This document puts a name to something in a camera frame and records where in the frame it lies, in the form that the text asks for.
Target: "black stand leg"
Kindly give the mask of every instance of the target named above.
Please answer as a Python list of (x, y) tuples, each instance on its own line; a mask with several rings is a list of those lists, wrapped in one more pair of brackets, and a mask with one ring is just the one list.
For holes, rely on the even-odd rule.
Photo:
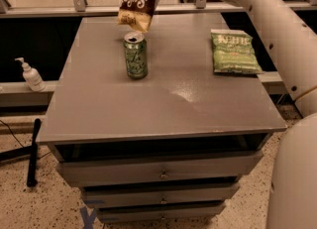
[(28, 187), (35, 186), (38, 183), (36, 180), (37, 155), (38, 155), (38, 145), (36, 143), (36, 139), (37, 139), (40, 127), (41, 127), (41, 120), (36, 119), (34, 123), (31, 146), (0, 153), (0, 162), (17, 159), (24, 156), (30, 156), (28, 180), (27, 180)]
[(36, 180), (37, 156), (38, 156), (38, 145), (36, 143), (36, 139), (40, 131), (40, 127), (41, 127), (41, 120), (36, 119), (34, 123), (33, 136), (32, 136), (32, 146), (31, 146), (28, 180), (27, 180), (28, 187), (35, 186), (38, 183), (38, 181)]

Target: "terrazzo floor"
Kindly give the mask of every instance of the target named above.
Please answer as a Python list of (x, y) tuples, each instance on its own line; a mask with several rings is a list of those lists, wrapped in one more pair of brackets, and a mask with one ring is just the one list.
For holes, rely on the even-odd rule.
[[(281, 116), (291, 127), (300, 117), (292, 105), (278, 106)], [(40, 115), (5, 116), (23, 146), (31, 145), (33, 122)], [(254, 170), (240, 180), (241, 188), (226, 201), (224, 211), (213, 217), (166, 219), (164, 221), (102, 224), (96, 218), (93, 228), (106, 229), (264, 229), (270, 179), (280, 139), (275, 133), (263, 147), (264, 157)], [(20, 144), (0, 122), (0, 151), (19, 148)], [(80, 209), (85, 205), (77, 188), (71, 188), (56, 172), (56, 159), (47, 147), (39, 147), (36, 187), (26, 186), (28, 160), (0, 163), (0, 228), (89, 228), (85, 227)]]
[[(88, 0), (91, 5), (107, 4), (105, 0)], [(13, 7), (50, 7), (72, 5), (71, 0), (10, 0)], [(292, 105), (279, 106), (282, 117), (291, 127), (299, 120)], [(31, 145), (33, 123), (44, 114), (20, 116), (1, 115), (0, 120), (10, 126), (21, 145)], [(213, 217), (166, 219), (164, 221), (102, 224), (94, 220), (93, 228), (106, 229), (265, 229), (270, 179), (280, 139), (275, 133), (263, 148), (264, 157), (254, 170), (240, 180), (240, 189), (226, 201), (224, 211)], [(20, 148), (7, 126), (0, 122), (0, 152)], [(37, 163), (38, 185), (26, 186), (28, 160), (0, 163), (0, 228), (67, 228), (85, 226), (80, 210), (85, 209), (80, 191), (71, 188), (56, 172), (56, 159), (47, 147), (39, 147)]]

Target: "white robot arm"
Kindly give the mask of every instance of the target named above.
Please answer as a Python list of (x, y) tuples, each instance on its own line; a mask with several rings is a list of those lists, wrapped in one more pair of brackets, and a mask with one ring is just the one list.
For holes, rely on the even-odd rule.
[(280, 142), (272, 174), (266, 229), (316, 228), (316, 34), (282, 0), (223, 0), (242, 6), (303, 120)]
[(317, 112), (316, 34), (282, 0), (223, 0), (242, 6), (301, 112)]

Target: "green soda can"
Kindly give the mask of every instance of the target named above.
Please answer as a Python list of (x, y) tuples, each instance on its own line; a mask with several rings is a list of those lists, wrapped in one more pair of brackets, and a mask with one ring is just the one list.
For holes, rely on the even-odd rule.
[(125, 58), (128, 76), (141, 79), (148, 74), (147, 41), (138, 32), (126, 34), (124, 40)]

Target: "table top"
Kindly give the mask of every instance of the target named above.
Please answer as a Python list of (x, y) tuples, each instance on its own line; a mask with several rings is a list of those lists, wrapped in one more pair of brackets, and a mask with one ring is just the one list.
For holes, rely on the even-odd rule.
[(84, 18), (37, 141), (40, 144), (275, 132), (285, 123), (256, 77), (213, 73), (220, 14), (155, 15), (149, 74), (127, 75), (116, 17)]

